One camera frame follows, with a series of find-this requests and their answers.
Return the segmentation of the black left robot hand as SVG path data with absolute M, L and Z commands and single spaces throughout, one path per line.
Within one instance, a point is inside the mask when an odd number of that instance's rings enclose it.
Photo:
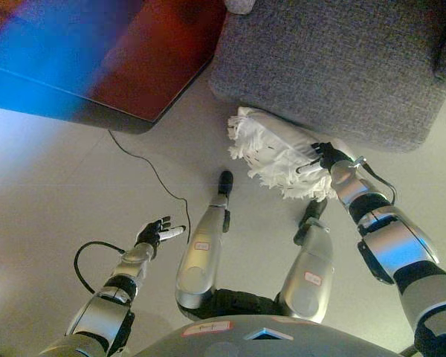
M 180 236 L 186 230 L 185 225 L 172 226 L 171 217 L 164 216 L 142 228 L 137 235 L 135 244 L 146 243 L 156 248 L 162 242 Z

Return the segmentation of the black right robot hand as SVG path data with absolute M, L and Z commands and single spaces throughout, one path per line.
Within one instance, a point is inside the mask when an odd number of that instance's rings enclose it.
M 334 148 L 331 142 L 316 142 L 311 145 L 311 148 L 317 154 L 317 158 L 302 167 L 314 167 L 316 164 L 319 164 L 322 169 L 328 170 L 330 173 L 332 167 L 339 161 L 353 162 L 346 153 Z

